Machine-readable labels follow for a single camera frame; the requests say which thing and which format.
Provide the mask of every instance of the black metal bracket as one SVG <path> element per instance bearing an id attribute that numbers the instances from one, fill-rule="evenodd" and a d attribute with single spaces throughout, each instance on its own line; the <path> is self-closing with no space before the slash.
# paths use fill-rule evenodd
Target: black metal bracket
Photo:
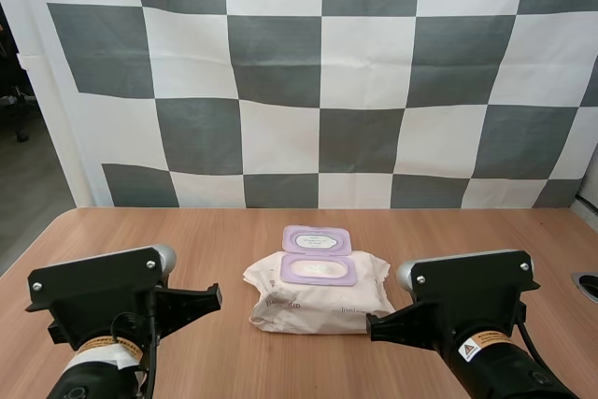
<path id="1" fill-rule="evenodd" d="M 372 341 L 390 341 L 414 348 L 434 350 L 435 329 L 431 326 L 436 304 L 415 303 L 383 318 L 370 313 L 367 333 Z"/>
<path id="2" fill-rule="evenodd" d="M 164 338 L 208 313 L 221 309 L 218 284 L 204 292 L 156 288 L 156 321 Z"/>

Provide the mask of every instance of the checkerboard backdrop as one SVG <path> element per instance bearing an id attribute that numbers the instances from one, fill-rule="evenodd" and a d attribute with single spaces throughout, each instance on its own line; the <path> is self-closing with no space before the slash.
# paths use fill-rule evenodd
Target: checkerboard backdrop
<path id="1" fill-rule="evenodd" d="M 598 0 L 43 8 L 100 205 L 566 207 L 598 140 Z"/>

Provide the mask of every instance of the white tape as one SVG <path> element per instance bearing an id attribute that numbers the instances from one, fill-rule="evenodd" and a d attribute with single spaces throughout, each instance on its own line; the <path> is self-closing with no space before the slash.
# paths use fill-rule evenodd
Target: white tape
<path id="1" fill-rule="evenodd" d="M 64 371 L 77 364 L 86 362 L 110 363 L 117 366 L 119 369 L 139 365 L 139 362 L 133 355 L 131 355 L 131 352 L 129 352 L 123 345 L 115 343 L 114 345 L 103 346 L 102 348 L 84 350 L 73 357 Z"/>

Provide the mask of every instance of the wall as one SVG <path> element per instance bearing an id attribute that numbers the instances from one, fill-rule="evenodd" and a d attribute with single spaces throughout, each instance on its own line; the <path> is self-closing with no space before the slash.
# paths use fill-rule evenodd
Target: wall
<path id="1" fill-rule="evenodd" d="M 591 158 L 588 172 L 583 178 L 579 195 L 598 207 L 598 147 Z M 598 215 L 596 215 L 589 207 L 581 203 L 579 200 L 576 200 L 571 205 L 571 208 L 589 226 L 598 232 Z"/>

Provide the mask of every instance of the floor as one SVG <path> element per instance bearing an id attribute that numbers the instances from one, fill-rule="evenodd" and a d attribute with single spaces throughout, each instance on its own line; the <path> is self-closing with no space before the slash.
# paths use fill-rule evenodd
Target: floor
<path id="1" fill-rule="evenodd" d="M 29 140 L 20 143 L 13 126 L 0 123 L 0 276 L 52 220 L 75 207 L 38 112 L 26 130 Z"/>

